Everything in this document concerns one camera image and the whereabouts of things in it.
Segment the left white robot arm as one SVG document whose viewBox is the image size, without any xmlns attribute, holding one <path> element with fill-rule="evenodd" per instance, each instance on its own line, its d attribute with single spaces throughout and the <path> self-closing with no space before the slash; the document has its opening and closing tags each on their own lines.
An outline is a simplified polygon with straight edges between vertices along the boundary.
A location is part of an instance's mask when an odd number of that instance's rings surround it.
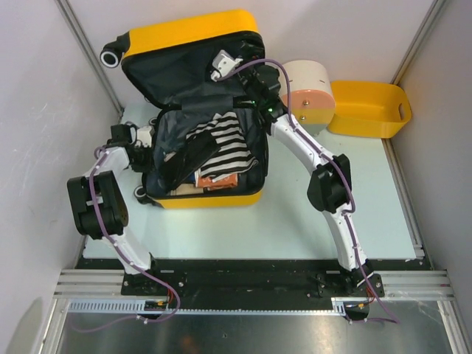
<svg viewBox="0 0 472 354">
<path fill-rule="evenodd" d="M 137 275 L 146 294 L 158 293 L 163 277 L 151 269 L 151 253 L 129 227 L 129 213 L 118 177 L 129 167 L 145 167 L 149 161 L 154 129 L 127 122 L 111 127 L 111 138 L 94 151 L 93 166 L 67 181 L 72 216 L 77 231 L 99 240 L 115 251 L 126 274 Z"/>
</svg>

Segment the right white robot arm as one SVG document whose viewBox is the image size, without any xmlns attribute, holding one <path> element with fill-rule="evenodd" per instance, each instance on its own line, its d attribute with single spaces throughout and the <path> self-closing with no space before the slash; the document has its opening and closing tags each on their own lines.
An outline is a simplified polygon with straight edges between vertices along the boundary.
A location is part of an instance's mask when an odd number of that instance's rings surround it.
<svg viewBox="0 0 472 354">
<path fill-rule="evenodd" d="M 310 174 L 307 197 L 310 204 L 327 221 L 336 246 L 339 265 L 344 269 L 340 286 L 349 296 L 359 295 L 365 288 L 376 297 L 372 264 L 365 255 L 355 227 L 356 205 L 352 194 L 350 160 L 333 155 L 318 143 L 291 112 L 291 99 L 284 103 L 274 60 L 259 59 L 233 71 L 248 98 L 254 102 L 258 117 L 267 133 L 283 143 Z"/>
</svg>

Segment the yellow Pikachu suitcase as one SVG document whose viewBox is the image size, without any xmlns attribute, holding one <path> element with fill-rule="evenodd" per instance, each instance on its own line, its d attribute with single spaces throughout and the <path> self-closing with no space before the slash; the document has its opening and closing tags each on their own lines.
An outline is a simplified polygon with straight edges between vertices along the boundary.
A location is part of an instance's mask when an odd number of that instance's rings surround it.
<svg viewBox="0 0 472 354">
<path fill-rule="evenodd" d="M 267 136 L 238 78 L 211 80 L 212 61 L 222 49 L 242 63 L 264 58 L 263 39 L 250 12 L 227 10 L 135 28 L 103 47 L 101 63 L 120 67 L 159 110 L 149 124 L 154 128 L 153 166 L 140 173 L 142 182 L 135 190 L 139 202 L 177 209 L 248 206 L 260 199 L 268 173 Z M 234 188 L 169 196 L 160 166 L 188 143 L 186 134 L 196 125 L 230 111 L 258 164 L 238 174 Z"/>
</svg>

